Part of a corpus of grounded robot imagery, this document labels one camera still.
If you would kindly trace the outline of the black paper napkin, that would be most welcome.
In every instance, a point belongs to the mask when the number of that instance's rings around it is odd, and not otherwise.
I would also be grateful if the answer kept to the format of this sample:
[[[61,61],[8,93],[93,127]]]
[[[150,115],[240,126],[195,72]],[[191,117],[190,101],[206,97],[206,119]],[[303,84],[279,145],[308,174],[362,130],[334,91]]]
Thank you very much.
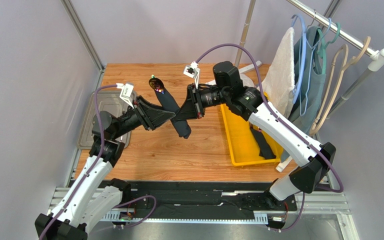
[[[179,105],[168,90],[156,89],[155,95],[164,110],[174,113],[177,113],[178,110],[180,110]],[[175,121],[172,118],[170,121],[180,138],[189,138],[192,130],[186,120]]]

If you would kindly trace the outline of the iridescent spoon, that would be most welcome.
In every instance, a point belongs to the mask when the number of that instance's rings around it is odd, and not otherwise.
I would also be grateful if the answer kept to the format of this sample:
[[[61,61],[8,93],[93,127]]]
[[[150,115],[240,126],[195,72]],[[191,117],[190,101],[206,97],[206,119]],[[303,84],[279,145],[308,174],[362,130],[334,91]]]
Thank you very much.
[[[156,92],[160,94],[165,93],[165,86],[162,80],[155,77],[155,75],[152,75],[151,78],[148,81],[149,86]]]

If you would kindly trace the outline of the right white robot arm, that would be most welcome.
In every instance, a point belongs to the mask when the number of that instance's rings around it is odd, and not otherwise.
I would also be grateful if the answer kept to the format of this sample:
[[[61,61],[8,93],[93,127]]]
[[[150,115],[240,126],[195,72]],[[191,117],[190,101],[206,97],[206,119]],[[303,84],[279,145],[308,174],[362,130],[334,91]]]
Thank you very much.
[[[196,62],[186,65],[183,73],[195,83],[188,85],[187,98],[175,121],[202,118],[205,108],[225,104],[232,113],[268,134],[298,165],[265,191],[270,200],[283,201],[298,192],[310,194],[315,190],[332,166],[336,148],[331,143],[312,139],[279,113],[262,91],[244,86],[238,68],[229,61],[214,65],[214,85],[198,83]]]

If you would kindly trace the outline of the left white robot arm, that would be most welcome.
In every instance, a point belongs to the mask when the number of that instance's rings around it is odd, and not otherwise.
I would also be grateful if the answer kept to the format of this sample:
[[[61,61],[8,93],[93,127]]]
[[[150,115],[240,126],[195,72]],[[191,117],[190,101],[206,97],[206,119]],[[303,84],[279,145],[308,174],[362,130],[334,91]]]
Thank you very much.
[[[129,184],[113,179],[101,196],[91,200],[102,180],[120,159],[125,144],[117,139],[140,127],[155,130],[175,117],[175,112],[138,96],[133,107],[116,117],[107,111],[96,111],[94,143],[80,177],[50,214],[40,214],[35,228],[40,240],[85,240],[88,233],[110,209],[123,200]]]

